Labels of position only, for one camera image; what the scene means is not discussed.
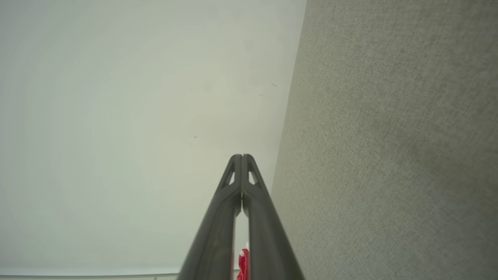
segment gray fabric panel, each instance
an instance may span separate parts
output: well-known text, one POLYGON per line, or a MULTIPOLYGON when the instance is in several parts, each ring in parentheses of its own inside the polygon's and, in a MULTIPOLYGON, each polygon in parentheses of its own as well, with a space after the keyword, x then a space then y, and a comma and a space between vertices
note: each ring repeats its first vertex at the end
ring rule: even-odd
POLYGON ((272 198, 313 279, 498 279, 498 1, 309 0, 272 198))

